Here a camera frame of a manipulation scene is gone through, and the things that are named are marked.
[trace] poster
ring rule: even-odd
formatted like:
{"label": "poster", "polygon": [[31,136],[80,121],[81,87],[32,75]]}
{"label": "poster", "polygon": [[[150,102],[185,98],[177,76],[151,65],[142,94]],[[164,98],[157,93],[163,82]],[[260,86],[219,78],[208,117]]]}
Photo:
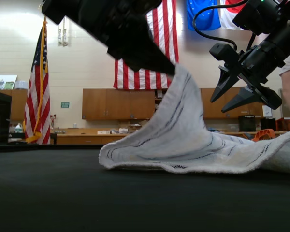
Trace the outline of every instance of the poster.
{"label": "poster", "polygon": [[13,89],[17,75],[0,75],[0,90],[1,89]]}

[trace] white towel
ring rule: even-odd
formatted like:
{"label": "white towel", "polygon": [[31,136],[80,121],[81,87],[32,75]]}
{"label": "white towel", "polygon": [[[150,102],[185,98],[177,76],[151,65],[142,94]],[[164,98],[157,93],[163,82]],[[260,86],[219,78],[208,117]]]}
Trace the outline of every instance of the white towel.
{"label": "white towel", "polygon": [[259,167],[290,172],[290,132],[252,142],[209,132],[201,91],[181,65],[159,109],[138,132],[104,146],[107,169],[164,169],[171,173],[245,173]]}

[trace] european union flag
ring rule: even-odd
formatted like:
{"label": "european union flag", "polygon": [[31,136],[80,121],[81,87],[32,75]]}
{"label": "european union flag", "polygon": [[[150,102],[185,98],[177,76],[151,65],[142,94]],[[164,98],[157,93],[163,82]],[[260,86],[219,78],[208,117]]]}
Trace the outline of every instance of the european union flag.
{"label": "european union flag", "polygon": [[[202,9],[217,5],[217,0],[187,0],[188,29],[194,30],[193,18]],[[203,12],[196,21],[199,30],[215,30],[221,27],[218,9]]]}

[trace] green sign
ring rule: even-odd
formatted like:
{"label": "green sign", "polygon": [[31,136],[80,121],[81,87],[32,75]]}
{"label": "green sign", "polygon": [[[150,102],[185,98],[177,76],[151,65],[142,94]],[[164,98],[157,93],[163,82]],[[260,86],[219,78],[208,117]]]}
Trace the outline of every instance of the green sign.
{"label": "green sign", "polygon": [[70,103],[69,102],[62,102],[61,103],[61,108],[62,109],[69,109]]}

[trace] robotic arm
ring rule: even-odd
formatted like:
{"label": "robotic arm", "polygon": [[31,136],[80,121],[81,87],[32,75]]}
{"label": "robotic arm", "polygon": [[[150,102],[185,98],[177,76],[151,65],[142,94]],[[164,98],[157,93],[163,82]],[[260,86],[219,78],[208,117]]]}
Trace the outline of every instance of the robotic arm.
{"label": "robotic arm", "polygon": [[67,16],[108,47],[108,54],[140,68],[170,75],[175,66],[152,39],[146,13],[162,0],[44,0],[42,12],[56,24]]}
{"label": "robotic arm", "polygon": [[[106,45],[112,57],[124,59],[134,71],[143,68],[174,75],[175,66],[153,42],[145,17],[146,13],[158,7],[161,2],[162,0],[44,0],[42,12],[57,24],[64,16],[69,17]],[[220,98],[239,79],[243,79],[248,84],[247,87],[240,90],[224,107],[223,112],[253,102],[263,102],[272,109],[277,109],[282,103],[281,98],[261,84],[268,81],[267,76],[275,68],[283,67],[285,58],[290,55],[290,1],[287,3],[287,0],[283,0],[278,4],[275,0],[244,0],[243,4],[246,4],[245,7],[233,22],[245,30],[251,30],[255,35],[265,33],[269,36],[260,45],[246,52],[237,53],[231,46],[222,43],[210,50],[217,60],[225,61],[225,65],[219,67],[221,76],[211,102]]]}
{"label": "robotic arm", "polygon": [[273,90],[264,87],[267,76],[277,67],[282,68],[284,60],[290,55],[290,1],[278,4],[274,0],[246,0],[246,5],[234,18],[238,27],[253,32],[253,38],[261,33],[269,36],[257,46],[246,52],[236,52],[230,45],[216,44],[210,53],[225,61],[220,66],[221,75],[211,102],[219,99],[239,79],[247,83],[240,92],[222,109],[223,112],[253,102],[262,102],[277,109],[281,98]]}

